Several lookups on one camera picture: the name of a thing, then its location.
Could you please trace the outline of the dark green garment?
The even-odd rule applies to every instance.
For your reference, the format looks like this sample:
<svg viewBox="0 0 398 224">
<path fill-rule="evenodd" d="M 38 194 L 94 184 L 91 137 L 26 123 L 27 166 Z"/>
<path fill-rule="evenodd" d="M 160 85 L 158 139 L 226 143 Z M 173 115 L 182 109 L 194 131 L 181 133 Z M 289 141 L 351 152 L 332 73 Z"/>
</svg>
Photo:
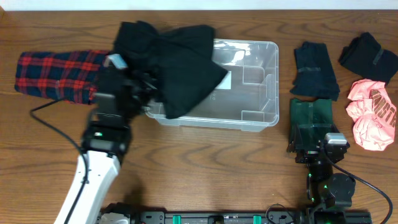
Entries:
<svg viewBox="0 0 398 224">
<path fill-rule="evenodd" d="M 332 101 L 318 99 L 313 102 L 297 98 L 290 101 L 289 142 L 294 140 L 296 125 L 300 128 L 303 145 L 312 147 L 331 132 L 333 122 Z"/>
</svg>

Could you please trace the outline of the pink shirt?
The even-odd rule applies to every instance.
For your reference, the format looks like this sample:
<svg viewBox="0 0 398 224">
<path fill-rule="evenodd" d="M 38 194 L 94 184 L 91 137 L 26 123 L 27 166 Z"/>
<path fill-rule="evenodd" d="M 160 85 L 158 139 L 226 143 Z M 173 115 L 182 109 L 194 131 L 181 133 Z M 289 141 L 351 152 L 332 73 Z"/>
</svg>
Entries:
<svg viewBox="0 0 398 224">
<path fill-rule="evenodd" d="M 384 151 L 394 142 L 397 108 L 385 83 L 362 79 L 351 86 L 346 112 L 353 121 L 356 144 L 369 151 Z"/>
</svg>

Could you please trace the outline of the dark navy garment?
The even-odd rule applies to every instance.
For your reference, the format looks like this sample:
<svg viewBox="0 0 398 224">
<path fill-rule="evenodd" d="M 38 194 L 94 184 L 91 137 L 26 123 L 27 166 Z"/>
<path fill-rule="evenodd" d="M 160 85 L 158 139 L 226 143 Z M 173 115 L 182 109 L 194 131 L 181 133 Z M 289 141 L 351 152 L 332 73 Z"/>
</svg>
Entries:
<svg viewBox="0 0 398 224">
<path fill-rule="evenodd" d="M 337 101 L 340 88 L 326 45 L 304 42 L 294 50 L 294 55 L 297 76 L 290 92 L 294 95 Z"/>
</svg>

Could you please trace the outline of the black shirt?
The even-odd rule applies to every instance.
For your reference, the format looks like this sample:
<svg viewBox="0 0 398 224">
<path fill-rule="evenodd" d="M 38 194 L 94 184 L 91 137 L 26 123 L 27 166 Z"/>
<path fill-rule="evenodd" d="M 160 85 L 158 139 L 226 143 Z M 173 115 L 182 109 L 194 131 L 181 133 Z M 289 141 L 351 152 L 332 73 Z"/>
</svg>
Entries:
<svg viewBox="0 0 398 224">
<path fill-rule="evenodd" d="M 175 119 L 201 103 L 227 74 L 212 60 L 214 38 L 208 25 L 159 32 L 143 21 L 122 22 L 113 50 L 129 68 L 151 75 L 155 100 L 167 119 Z"/>
</svg>

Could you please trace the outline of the red navy plaid shirt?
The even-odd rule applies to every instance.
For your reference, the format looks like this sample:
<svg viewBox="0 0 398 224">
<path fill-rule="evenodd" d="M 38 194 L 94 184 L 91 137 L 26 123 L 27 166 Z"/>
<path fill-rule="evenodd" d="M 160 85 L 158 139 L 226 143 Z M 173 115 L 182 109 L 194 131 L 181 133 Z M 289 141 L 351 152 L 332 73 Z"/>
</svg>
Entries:
<svg viewBox="0 0 398 224">
<path fill-rule="evenodd" d="M 104 69 L 107 50 L 72 52 L 23 52 L 18 62 L 14 88 L 19 93 L 90 105 L 96 88 L 92 83 Z"/>
</svg>

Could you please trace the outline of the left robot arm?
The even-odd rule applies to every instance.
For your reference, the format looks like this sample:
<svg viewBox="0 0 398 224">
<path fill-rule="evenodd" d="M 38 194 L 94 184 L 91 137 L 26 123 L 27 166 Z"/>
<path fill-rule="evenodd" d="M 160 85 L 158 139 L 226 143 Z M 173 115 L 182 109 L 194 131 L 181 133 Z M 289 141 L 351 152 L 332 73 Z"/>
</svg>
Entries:
<svg viewBox="0 0 398 224">
<path fill-rule="evenodd" d="M 111 65 L 97 76 L 96 106 L 81 137 L 75 176 L 56 223 L 95 223 L 132 141 L 131 120 L 156 93 L 149 72 Z"/>
</svg>

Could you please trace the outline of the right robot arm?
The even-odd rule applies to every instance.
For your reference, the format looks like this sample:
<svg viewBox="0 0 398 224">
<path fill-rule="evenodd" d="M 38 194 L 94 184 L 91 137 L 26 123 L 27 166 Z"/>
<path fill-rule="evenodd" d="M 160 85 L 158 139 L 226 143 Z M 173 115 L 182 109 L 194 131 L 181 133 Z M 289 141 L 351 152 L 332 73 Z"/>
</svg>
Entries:
<svg viewBox="0 0 398 224">
<path fill-rule="evenodd" d="M 356 181 L 334 173 L 333 166 L 344 159 L 350 144 L 333 124 L 296 124 L 287 152 L 305 164 L 307 197 L 312 205 L 293 217 L 294 223 L 346 223 L 344 209 L 352 206 Z"/>
</svg>

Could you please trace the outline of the clear plastic storage bin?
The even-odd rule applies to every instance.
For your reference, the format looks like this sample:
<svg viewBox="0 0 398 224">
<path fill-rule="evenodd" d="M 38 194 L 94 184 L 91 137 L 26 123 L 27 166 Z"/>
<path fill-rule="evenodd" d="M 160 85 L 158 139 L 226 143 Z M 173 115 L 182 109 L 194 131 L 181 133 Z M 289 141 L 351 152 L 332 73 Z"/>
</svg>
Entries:
<svg viewBox="0 0 398 224">
<path fill-rule="evenodd" d="M 146 115 L 165 126 L 198 126 L 260 132 L 279 122 L 279 47 L 274 42 L 216 39 L 213 61 L 231 71 L 231 89 L 214 89 L 177 119 L 152 102 Z"/>
</svg>

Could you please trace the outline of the black folded garment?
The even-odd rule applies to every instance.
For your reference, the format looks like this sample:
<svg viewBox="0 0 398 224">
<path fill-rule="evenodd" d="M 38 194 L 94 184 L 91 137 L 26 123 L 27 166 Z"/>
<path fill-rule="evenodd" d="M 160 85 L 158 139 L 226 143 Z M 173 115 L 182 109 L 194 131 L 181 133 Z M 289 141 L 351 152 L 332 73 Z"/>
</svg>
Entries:
<svg viewBox="0 0 398 224">
<path fill-rule="evenodd" d="M 397 55 L 384 49 L 369 32 L 362 33 L 349 46 L 343 47 L 338 62 L 363 78 L 386 85 L 397 73 Z"/>
</svg>

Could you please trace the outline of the white label in bin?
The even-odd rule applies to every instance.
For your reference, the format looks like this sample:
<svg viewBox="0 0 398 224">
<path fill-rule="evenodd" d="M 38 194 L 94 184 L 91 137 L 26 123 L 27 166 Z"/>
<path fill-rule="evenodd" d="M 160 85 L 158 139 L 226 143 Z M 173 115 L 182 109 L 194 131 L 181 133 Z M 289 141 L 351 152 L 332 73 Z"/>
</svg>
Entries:
<svg viewBox="0 0 398 224">
<path fill-rule="evenodd" d="M 230 90 L 231 89 L 231 78 L 232 73 L 231 71 L 228 71 L 227 74 L 225 75 L 224 79 L 218 84 L 216 89 L 218 90 Z"/>
</svg>

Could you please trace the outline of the black mounting rail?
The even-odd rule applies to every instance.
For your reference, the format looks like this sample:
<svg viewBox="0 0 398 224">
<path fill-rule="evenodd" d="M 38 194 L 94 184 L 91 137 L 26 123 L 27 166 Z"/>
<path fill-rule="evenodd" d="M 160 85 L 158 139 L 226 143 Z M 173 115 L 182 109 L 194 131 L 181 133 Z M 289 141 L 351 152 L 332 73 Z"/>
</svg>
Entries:
<svg viewBox="0 0 398 224">
<path fill-rule="evenodd" d="M 313 218 L 302 213 L 289 215 L 283 211 L 268 213 L 165 213 L 142 212 L 133 215 L 104 213 L 96 223 L 137 223 L 137 224 L 268 224 L 268 223 L 323 223 L 323 224 L 371 224 L 368 212 L 331 213 L 316 212 Z"/>
</svg>

